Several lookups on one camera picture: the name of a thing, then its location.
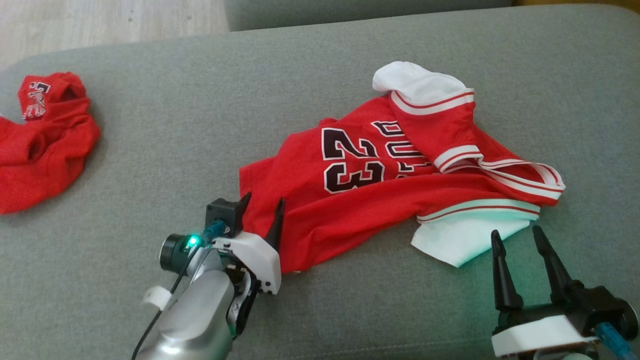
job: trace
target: wooden floor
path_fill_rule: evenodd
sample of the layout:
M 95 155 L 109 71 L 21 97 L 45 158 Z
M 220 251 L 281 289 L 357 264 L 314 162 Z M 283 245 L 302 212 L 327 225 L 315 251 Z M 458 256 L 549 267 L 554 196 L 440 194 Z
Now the wooden floor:
M 56 50 L 227 31 L 222 0 L 0 0 L 0 70 Z

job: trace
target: sofa backrest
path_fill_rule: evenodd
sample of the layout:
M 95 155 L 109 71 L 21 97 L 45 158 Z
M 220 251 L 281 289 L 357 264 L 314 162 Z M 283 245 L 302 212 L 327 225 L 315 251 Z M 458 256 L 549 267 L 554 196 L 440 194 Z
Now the sofa backrest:
M 225 0 L 229 30 L 511 6 L 512 0 Z

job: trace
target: blue cable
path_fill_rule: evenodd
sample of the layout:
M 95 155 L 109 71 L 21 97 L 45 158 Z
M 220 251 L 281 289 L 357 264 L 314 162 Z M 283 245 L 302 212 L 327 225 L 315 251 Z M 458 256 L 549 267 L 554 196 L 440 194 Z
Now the blue cable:
M 608 347 L 620 360 L 638 360 L 631 352 L 629 344 L 618 334 L 616 329 L 608 322 L 601 322 L 596 326 L 596 336 Z
M 207 242 L 215 238 L 219 238 L 225 234 L 227 225 L 222 220 L 214 221 L 207 229 L 204 230 L 204 236 Z

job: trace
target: crumpled red shirt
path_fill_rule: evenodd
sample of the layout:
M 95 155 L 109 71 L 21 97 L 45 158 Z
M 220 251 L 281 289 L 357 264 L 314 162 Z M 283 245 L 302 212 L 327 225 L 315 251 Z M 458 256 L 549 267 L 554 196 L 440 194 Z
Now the crumpled red shirt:
M 91 100 L 71 72 L 26 76 L 18 98 L 25 124 L 0 117 L 0 213 L 30 208 L 65 191 L 100 137 Z

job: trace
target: printed logo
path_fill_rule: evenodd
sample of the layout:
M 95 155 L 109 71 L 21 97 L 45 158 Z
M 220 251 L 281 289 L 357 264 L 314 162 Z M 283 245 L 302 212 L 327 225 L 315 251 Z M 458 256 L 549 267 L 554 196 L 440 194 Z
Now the printed logo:
M 23 120 L 44 115 L 47 111 L 44 104 L 44 94 L 49 92 L 51 86 L 41 82 L 33 82 L 29 84 L 29 88 L 33 91 L 29 92 L 27 96 L 33 100 L 33 104 L 27 106 L 27 110 L 22 114 Z

